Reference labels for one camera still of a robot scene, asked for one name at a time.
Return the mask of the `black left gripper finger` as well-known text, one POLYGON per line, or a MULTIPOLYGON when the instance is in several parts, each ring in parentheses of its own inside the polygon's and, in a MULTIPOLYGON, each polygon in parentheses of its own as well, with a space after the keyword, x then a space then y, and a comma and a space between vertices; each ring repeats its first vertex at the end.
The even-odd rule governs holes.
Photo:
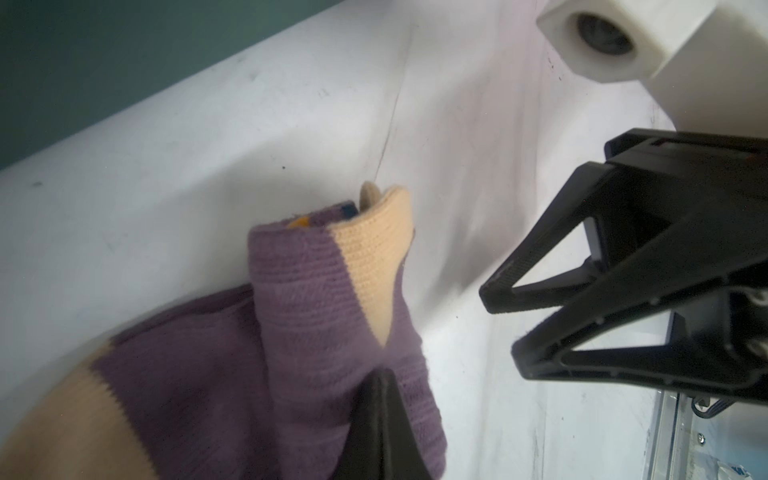
POLYGON ((336 480, 429 479, 395 374, 372 371, 361 384, 336 480))

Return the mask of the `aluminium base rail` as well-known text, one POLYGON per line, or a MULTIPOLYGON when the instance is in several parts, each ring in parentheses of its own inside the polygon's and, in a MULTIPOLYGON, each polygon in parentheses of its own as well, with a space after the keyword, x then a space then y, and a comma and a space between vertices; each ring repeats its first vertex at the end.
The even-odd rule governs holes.
POLYGON ((691 446, 691 398, 683 393, 659 391, 645 451, 645 480, 686 478, 691 446))

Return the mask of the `purple sock with beige toe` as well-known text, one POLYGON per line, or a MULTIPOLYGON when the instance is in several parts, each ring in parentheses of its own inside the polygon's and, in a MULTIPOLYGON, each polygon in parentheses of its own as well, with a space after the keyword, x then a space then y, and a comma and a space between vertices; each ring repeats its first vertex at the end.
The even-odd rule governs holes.
POLYGON ((447 439, 402 293, 409 192, 252 228, 249 282, 114 335, 17 425, 5 479, 334 479, 356 397, 390 369, 431 475, 447 439))

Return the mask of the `green plastic organizer bin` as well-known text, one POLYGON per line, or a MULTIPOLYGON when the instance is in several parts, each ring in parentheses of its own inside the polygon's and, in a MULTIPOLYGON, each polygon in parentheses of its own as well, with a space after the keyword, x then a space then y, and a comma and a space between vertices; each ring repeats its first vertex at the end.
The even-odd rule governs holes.
POLYGON ((331 1, 4 1, 9 167, 333 7, 331 1))

